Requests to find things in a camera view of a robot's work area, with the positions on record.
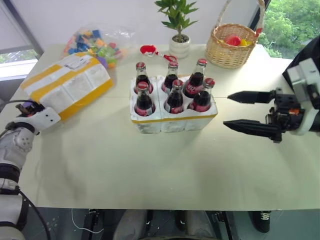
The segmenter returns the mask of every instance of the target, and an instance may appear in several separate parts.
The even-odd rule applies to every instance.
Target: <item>yellow and white package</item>
[[[20,87],[62,120],[74,115],[113,86],[100,62],[83,52],[57,61],[43,72],[27,78]]]

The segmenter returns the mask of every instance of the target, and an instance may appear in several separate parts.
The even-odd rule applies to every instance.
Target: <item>shoe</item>
[[[255,229],[265,234],[270,230],[270,213],[271,211],[253,211],[252,221]]]

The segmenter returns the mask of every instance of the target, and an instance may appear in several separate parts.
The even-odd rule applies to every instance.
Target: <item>plastic bag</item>
[[[133,30],[107,24],[91,24],[81,27],[67,42],[63,56],[86,52],[106,68],[116,67],[136,43]]]

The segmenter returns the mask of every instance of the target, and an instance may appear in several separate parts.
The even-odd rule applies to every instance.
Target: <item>red toy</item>
[[[140,48],[140,52],[143,55],[147,55],[149,57],[152,57],[155,54],[155,55],[158,55],[160,57],[167,59],[169,62],[177,62],[177,58],[175,56],[165,55],[165,54],[158,52],[157,48],[154,45],[143,45]]]
[[[232,46],[239,46],[241,43],[241,39],[237,35],[232,34],[232,35],[226,36],[224,39],[224,42]]]

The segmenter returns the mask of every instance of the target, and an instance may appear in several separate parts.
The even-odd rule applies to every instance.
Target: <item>yellow stripe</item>
[[[26,87],[29,87],[30,85],[34,84],[35,82],[38,82],[39,80],[58,71],[61,68],[62,68],[62,66],[55,64],[55,65],[49,67],[48,69],[44,70],[43,72],[39,73],[38,75],[35,75],[33,77],[28,78],[23,83],[21,83],[20,87],[24,90]]]
[[[88,54],[87,52],[82,51],[82,52],[77,52],[75,55],[78,57],[83,57],[84,55],[88,55]]]
[[[49,93],[50,91],[52,91],[53,89],[55,89],[56,87],[62,85],[63,83],[65,83],[66,81],[68,81],[69,79],[75,77],[76,75],[83,73],[85,70],[87,70],[88,68],[93,67],[94,65],[97,65],[99,63],[99,61],[95,58],[91,58],[90,59],[90,63],[88,63],[86,66],[84,66],[83,68],[79,69],[78,71],[69,71],[67,72],[65,75],[59,77],[56,81],[39,88],[38,90],[34,91],[31,93],[30,98],[35,100],[35,101],[39,101],[44,95],[46,95],[47,93]]]
[[[191,120],[191,119],[209,119],[214,118],[217,114],[206,115],[206,116],[185,116],[185,117],[177,117],[177,118],[163,118],[157,120],[145,120],[145,121],[137,121],[131,120],[134,124],[149,124],[149,123],[161,123],[161,122],[170,122],[170,121],[182,121],[182,120]]]
[[[95,99],[97,99],[100,95],[104,94],[109,88],[111,88],[114,85],[112,79],[110,78],[108,81],[106,81],[101,86],[97,87],[95,90],[90,92],[88,95],[80,99],[79,101],[75,102],[71,106],[69,106],[67,109],[63,110],[59,113],[61,120],[66,120],[67,118],[74,115],[76,112],[78,112],[80,109],[85,107],[86,105],[92,103]]]

